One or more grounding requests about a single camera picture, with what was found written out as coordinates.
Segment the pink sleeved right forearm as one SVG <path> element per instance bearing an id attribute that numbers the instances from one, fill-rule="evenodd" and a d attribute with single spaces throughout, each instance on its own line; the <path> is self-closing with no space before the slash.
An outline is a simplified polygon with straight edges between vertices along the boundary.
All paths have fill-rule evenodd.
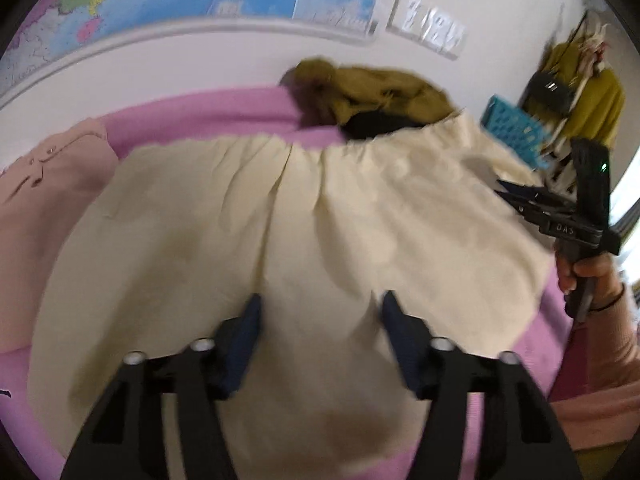
<path id="1" fill-rule="evenodd" d="M 551 404 L 575 451 L 628 442 L 639 429 L 639 345 L 631 294 L 588 315 L 587 392 Z"/>

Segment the person's right hand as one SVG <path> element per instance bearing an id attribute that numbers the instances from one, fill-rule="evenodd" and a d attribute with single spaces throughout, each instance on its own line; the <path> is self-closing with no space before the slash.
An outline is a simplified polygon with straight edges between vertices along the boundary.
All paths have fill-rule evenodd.
<path id="1" fill-rule="evenodd" d="M 559 288 L 568 294 L 577 288 L 578 278 L 593 278 L 594 293 L 590 310 L 611 307 L 622 298 L 625 286 L 618 274 L 615 259 L 608 252 L 597 257 L 570 263 L 558 250 L 555 252 Z"/>

